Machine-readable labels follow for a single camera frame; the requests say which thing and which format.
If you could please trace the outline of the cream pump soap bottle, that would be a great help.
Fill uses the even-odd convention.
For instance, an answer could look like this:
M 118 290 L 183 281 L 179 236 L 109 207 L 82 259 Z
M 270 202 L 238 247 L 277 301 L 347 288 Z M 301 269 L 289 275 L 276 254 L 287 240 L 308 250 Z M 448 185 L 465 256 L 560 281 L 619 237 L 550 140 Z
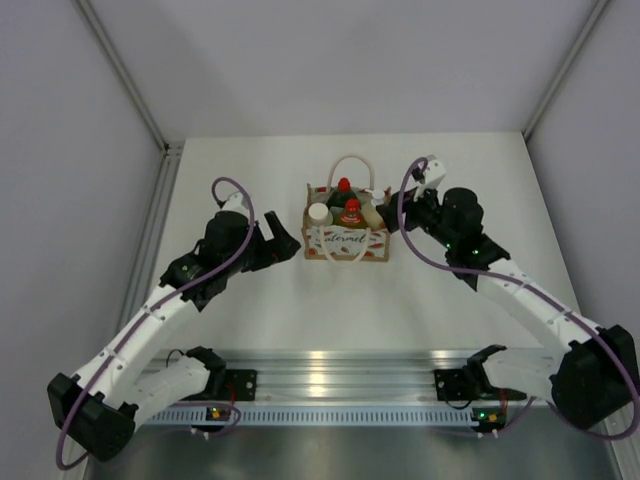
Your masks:
M 385 229 L 385 222 L 377 210 L 378 206 L 385 205 L 385 192 L 379 189 L 365 189 L 365 192 L 367 196 L 363 200 L 360 209 L 364 220 L 372 231 Z

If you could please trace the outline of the yellow dish soap bottle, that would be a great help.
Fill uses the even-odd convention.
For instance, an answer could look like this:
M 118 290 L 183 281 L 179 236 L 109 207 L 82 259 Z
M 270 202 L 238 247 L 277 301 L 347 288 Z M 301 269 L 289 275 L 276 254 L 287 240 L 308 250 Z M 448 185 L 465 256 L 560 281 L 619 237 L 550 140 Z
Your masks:
M 344 208 L 334 218 L 334 224 L 347 229 L 366 229 L 368 224 L 361 213 L 360 203 L 356 198 L 346 201 Z

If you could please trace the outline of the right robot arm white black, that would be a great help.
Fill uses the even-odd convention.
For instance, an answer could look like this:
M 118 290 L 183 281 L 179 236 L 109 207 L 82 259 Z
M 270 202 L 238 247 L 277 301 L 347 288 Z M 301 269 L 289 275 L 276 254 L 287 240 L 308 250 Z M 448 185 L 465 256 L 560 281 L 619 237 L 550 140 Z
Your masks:
M 390 232 L 424 231 L 445 249 L 441 270 L 511 315 L 546 350 L 520 358 L 490 345 L 468 358 L 467 389 L 488 397 L 505 389 L 548 402 L 569 424 L 588 430 L 623 407 L 639 406 L 635 344 L 619 325 L 603 328 L 555 299 L 526 275 L 483 230 L 476 194 L 452 188 L 396 192 L 377 209 Z

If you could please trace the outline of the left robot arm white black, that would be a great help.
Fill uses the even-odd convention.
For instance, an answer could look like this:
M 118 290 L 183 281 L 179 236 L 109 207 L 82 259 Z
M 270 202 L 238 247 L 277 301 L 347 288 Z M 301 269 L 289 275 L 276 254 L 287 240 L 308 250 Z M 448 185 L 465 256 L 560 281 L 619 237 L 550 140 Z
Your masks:
M 185 400 L 214 400 L 226 386 L 226 363 L 212 349 L 194 347 L 171 366 L 143 374 L 170 338 L 195 319 L 238 273 L 293 258 L 301 244 L 274 212 L 272 238 L 237 211 L 220 211 L 195 247 L 172 261 L 151 296 L 125 327 L 73 375 L 47 387 L 54 423 L 100 462 L 120 454 L 149 418 Z

